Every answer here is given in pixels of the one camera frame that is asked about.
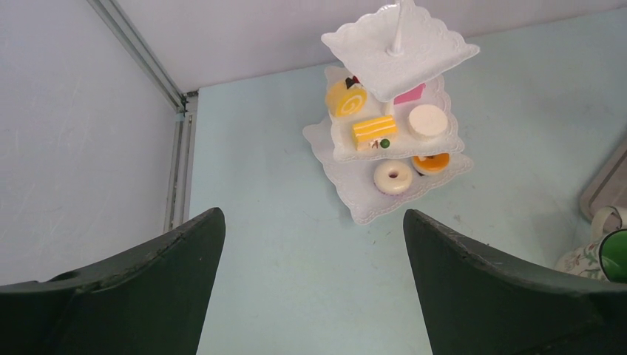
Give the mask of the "white round cream cake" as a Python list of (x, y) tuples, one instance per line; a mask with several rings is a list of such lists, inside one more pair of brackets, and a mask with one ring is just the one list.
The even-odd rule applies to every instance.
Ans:
[(407, 118), (410, 134), (419, 141), (429, 141), (444, 133), (449, 126), (446, 113), (432, 104), (414, 107)]

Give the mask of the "orange glazed donut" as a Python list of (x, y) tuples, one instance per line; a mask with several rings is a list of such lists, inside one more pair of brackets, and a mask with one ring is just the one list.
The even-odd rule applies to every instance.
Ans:
[(432, 176), (442, 173), (450, 164), (450, 154), (441, 153), (431, 156), (414, 156), (411, 158), (414, 169), (421, 176)]

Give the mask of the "yellow layered cake slice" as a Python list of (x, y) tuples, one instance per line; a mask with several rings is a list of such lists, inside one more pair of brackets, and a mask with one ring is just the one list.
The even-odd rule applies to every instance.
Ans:
[(386, 115), (353, 124), (351, 133), (358, 151), (388, 149), (398, 133), (398, 127), (395, 118)]

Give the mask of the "yellow swirl roll cake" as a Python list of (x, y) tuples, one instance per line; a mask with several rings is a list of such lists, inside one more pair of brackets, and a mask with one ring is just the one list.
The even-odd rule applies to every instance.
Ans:
[(325, 104), (335, 118), (360, 112), (366, 101), (367, 90), (356, 76), (337, 81), (325, 96)]

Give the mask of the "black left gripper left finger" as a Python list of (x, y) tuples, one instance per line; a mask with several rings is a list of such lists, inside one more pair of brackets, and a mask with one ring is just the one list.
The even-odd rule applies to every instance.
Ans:
[(176, 229), (46, 282), (1, 287), (3, 354), (195, 354), (226, 221)]

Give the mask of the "white glazed donut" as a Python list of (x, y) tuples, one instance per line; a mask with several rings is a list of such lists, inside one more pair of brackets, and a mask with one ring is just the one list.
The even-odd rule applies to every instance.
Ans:
[(400, 195), (410, 188), (413, 170), (403, 161), (385, 160), (375, 168), (373, 181), (380, 192)]

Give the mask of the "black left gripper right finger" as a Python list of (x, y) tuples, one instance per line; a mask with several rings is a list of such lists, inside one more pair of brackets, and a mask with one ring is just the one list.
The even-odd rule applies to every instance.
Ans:
[(624, 354), (626, 286), (527, 262), (415, 209), (404, 238), (434, 354)]

